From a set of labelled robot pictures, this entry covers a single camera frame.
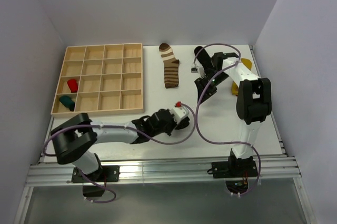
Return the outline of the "black sock with white stripes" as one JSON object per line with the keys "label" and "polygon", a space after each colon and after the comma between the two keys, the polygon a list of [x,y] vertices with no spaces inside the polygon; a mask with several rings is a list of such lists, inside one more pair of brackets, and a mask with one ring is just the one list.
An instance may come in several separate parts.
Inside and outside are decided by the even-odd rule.
{"label": "black sock with white stripes", "polygon": [[209,54],[207,53],[205,49],[202,49],[201,46],[197,46],[194,49],[194,54],[195,55],[198,54],[196,59],[199,61],[199,63],[202,65],[205,71],[214,69],[212,65],[211,57],[209,56]]}

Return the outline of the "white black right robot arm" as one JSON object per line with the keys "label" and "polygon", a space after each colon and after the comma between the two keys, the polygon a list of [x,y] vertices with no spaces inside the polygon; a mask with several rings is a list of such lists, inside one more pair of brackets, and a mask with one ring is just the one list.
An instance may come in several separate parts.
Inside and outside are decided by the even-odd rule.
{"label": "white black right robot arm", "polygon": [[200,67],[192,72],[200,75],[194,81],[197,104],[200,105],[217,92],[217,86],[227,78],[236,85],[236,113],[240,119],[239,136],[231,148],[228,171],[238,177],[246,170],[245,162],[252,160],[257,133],[261,124],[271,114],[271,82],[251,71],[249,60],[239,59],[235,53],[217,52],[209,56],[201,51],[197,57]]}

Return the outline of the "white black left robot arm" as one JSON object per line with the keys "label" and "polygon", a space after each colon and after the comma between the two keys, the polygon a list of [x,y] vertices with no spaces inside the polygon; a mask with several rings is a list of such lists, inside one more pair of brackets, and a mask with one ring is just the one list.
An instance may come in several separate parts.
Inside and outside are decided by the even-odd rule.
{"label": "white black left robot arm", "polygon": [[126,124],[94,125],[88,114],[80,113],[52,131],[52,143],[58,164],[72,164],[89,181],[102,177],[97,154],[89,151],[95,144],[121,142],[142,144],[159,134],[171,135],[182,119],[176,109],[160,109]]}

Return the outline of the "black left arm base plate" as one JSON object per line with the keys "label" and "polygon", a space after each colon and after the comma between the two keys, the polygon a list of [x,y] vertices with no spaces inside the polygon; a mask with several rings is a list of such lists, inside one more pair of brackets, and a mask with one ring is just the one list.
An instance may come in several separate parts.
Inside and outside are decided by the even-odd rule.
{"label": "black left arm base plate", "polygon": [[[119,165],[105,165],[99,168],[97,171],[86,174],[85,176],[94,182],[118,182],[120,175]],[[80,173],[79,168],[73,169],[71,178],[72,183],[84,183],[87,182]]]}

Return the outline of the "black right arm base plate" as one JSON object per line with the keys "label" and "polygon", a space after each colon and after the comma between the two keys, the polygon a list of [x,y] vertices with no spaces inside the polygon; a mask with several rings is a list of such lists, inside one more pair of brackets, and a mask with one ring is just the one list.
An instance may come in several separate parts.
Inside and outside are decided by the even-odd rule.
{"label": "black right arm base plate", "polygon": [[212,162],[207,173],[214,179],[257,177],[258,169],[254,160],[228,160]]}

